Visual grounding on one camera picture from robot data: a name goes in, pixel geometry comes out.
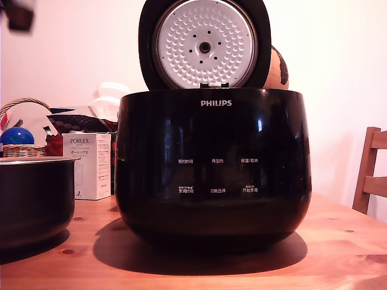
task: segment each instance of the black rice cooker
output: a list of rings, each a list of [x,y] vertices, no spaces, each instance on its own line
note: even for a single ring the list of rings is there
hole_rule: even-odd
[[[149,92],[123,97],[119,212],[155,247],[240,251],[293,233],[311,198],[303,96],[264,88],[261,0],[147,0],[139,28]]]

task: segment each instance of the basket handle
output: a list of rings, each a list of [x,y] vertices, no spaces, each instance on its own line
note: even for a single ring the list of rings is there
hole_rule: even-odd
[[[5,113],[12,107],[18,105],[18,104],[22,104],[22,103],[35,103],[35,104],[39,104],[43,107],[45,107],[46,109],[50,110],[50,106],[48,106],[44,101],[40,101],[36,98],[19,98],[17,100],[13,100],[13,101],[10,101],[8,104],[6,104],[4,107],[1,108],[0,110],[0,120],[3,118],[3,116],[5,115]]]

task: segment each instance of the philips logo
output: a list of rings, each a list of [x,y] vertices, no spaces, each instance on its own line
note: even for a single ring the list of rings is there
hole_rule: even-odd
[[[219,100],[219,101],[201,101],[202,107],[231,107],[232,101]]]

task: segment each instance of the blue ball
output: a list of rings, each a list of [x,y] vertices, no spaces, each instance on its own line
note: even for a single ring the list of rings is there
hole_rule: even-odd
[[[34,136],[30,131],[21,127],[9,128],[0,137],[3,145],[34,144]]]

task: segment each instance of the white inner lid plate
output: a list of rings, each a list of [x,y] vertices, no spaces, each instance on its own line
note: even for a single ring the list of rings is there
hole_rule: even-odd
[[[227,2],[183,2],[169,12],[158,31],[161,69],[178,88],[215,82],[236,87],[249,74],[258,49],[252,29],[244,15]],[[204,42],[210,45],[208,53],[200,50]]]

